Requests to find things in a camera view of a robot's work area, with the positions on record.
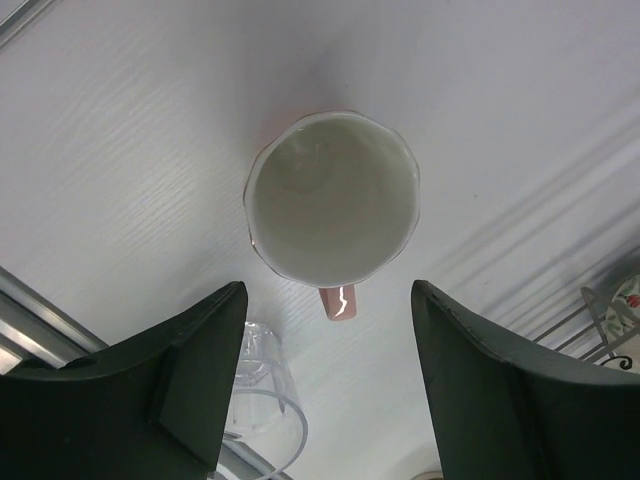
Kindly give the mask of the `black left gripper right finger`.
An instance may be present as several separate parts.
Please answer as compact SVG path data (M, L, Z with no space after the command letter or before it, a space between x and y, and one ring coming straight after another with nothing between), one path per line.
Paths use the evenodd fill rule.
M638 375L536 344L424 280L411 311L445 478L638 478Z

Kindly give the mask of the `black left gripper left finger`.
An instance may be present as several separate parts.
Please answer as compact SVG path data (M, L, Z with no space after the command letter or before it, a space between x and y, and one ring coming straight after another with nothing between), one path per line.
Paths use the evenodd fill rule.
M248 294L231 282L61 368L1 378L5 479L204 479L216 469Z

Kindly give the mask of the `clear glass tumbler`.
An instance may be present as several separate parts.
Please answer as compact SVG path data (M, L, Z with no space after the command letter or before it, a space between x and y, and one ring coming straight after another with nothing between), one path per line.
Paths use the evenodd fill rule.
M281 342L246 322L216 470L211 479L287 479L308 438Z

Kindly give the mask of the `grey wire dish rack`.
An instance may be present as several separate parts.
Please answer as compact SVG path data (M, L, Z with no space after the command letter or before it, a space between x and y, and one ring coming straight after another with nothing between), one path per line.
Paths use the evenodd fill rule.
M582 305L533 341L566 334L553 350L602 367L639 372L639 277L624 280L610 296L580 289Z

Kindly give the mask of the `pink mug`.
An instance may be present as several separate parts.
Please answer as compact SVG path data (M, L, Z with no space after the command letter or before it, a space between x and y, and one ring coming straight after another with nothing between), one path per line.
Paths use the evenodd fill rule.
M394 129L355 111L306 115L265 146L243 203L251 245L276 274L318 290L332 321L397 257L420 217L419 165Z

